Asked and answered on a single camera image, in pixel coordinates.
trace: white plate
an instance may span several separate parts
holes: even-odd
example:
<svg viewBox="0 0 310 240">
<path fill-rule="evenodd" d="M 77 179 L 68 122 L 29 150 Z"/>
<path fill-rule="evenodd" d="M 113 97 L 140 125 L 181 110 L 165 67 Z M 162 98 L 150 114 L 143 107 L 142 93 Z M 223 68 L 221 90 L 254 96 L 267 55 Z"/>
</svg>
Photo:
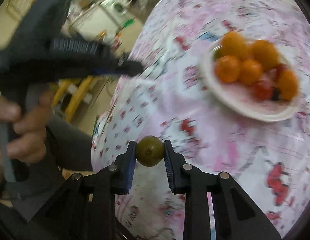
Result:
<svg viewBox="0 0 310 240">
<path fill-rule="evenodd" d="M 300 93 L 289 102 L 273 102 L 270 100 L 257 102 L 252 97 L 250 89 L 244 85 L 238 82 L 231 84 L 221 83 L 215 76 L 215 63 L 213 62 L 214 51 L 219 46 L 219 40 L 213 42 L 199 64 L 199 71 L 203 82 L 217 99 L 243 116 L 264 122 L 282 121 L 293 116 L 300 107 Z M 280 62 L 285 63 L 288 68 L 294 71 L 291 63 L 282 54 L 280 54 Z"/>
</svg>

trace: yellow object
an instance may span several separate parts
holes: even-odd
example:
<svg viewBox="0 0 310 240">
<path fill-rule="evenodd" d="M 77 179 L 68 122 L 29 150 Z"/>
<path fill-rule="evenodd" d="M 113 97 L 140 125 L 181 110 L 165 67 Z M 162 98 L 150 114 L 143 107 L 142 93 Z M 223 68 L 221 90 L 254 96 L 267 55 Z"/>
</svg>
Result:
<svg viewBox="0 0 310 240">
<path fill-rule="evenodd" d="M 254 59 L 260 62 L 264 71 L 270 71 L 279 63 L 279 55 L 272 43 L 266 40 L 257 40 L 252 44 Z"/>
<path fill-rule="evenodd" d="M 263 75 L 262 65 L 256 60 L 247 59 L 241 66 L 239 81 L 251 86 L 256 83 Z"/>
<path fill-rule="evenodd" d="M 299 91 L 298 78 L 291 70 L 285 70 L 281 73 L 277 81 L 277 86 L 282 98 L 287 101 L 291 101 Z"/>
<path fill-rule="evenodd" d="M 89 89 L 91 83 L 94 81 L 94 77 L 89 76 L 85 78 L 84 81 L 79 85 L 77 91 L 73 94 L 66 110 L 65 110 L 65 121 L 70 122 L 73 118 L 79 103 L 83 100 Z"/>
<path fill-rule="evenodd" d="M 62 95 L 66 92 L 67 88 L 71 85 L 71 80 L 70 79 L 65 79 L 63 80 L 63 82 L 61 83 L 61 85 L 59 86 L 59 89 L 57 90 L 53 102 L 51 104 L 52 107 L 55 107 L 59 100 L 61 99 Z"/>
<path fill-rule="evenodd" d="M 245 38 L 236 32 L 226 33 L 221 40 L 222 55 L 232 55 L 244 61 L 248 59 L 248 50 Z"/>
<path fill-rule="evenodd" d="M 234 56 L 224 56 L 217 60 L 215 74 L 224 83 L 231 83 L 239 79 L 240 61 Z"/>
</svg>

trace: green fruit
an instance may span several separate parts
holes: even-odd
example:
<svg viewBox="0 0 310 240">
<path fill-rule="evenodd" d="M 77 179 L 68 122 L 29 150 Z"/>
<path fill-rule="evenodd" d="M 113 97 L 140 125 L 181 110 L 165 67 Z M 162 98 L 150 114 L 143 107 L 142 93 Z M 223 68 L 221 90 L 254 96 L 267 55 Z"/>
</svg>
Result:
<svg viewBox="0 0 310 240">
<path fill-rule="evenodd" d="M 216 60 L 218 60 L 219 58 L 222 57 L 222 52 L 221 52 L 221 48 L 219 49 L 216 49 L 214 51 L 214 54 L 213 54 L 213 61 L 215 62 Z"/>
<path fill-rule="evenodd" d="M 146 136 L 137 144 L 136 159 L 141 165 L 152 167 L 160 163 L 164 152 L 164 144 L 157 137 Z"/>
</svg>

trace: floral tablecloth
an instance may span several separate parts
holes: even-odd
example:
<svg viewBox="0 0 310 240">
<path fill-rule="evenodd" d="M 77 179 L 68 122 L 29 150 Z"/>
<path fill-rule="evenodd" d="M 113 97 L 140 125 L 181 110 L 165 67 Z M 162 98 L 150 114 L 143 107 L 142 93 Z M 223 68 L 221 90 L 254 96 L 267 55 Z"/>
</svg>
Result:
<svg viewBox="0 0 310 240">
<path fill-rule="evenodd" d="M 229 30 L 268 39 L 290 60 L 303 101 L 292 119 L 263 123 L 219 103 L 197 70 L 207 47 Z M 229 172 L 284 236 L 310 199 L 310 26 L 283 0 L 162 0 L 130 55 L 146 69 L 121 77 L 111 110 L 96 126 L 91 160 L 98 172 L 146 135 L 171 140 L 202 171 Z M 214 214 L 208 202 L 214 237 Z M 119 221 L 138 239 L 182 239 L 185 196 L 173 195 L 165 165 L 136 163 Z"/>
</svg>

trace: table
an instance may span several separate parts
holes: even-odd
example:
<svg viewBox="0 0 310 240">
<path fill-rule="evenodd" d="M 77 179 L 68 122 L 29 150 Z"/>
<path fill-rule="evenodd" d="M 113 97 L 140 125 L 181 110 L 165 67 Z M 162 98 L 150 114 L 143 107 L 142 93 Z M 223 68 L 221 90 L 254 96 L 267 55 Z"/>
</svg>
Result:
<svg viewBox="0 0 310 240">
<path fill-rule="evenodd" d="M 275 43 L 296 68 L 303 100 L 292 119 L 263 123 L 215 99 L 197 71 L 211 42 L 229 30 Z M 133 51 L 146 69 L 121 77 L 96 126 L 95 172 L 146 135 L 171 140 L 202 171 L 229 172 L 285 236 L 310 199 L 310 26 L 286 0 L 161 0 Z M 214 219 L 210 195 L 212 239 Z M 136 163 L 127 196 L 115 197 L 119 221 L 139 239 L 182 239 L 184 195 L 172 195 L 161 162 Z"/>
</svg>

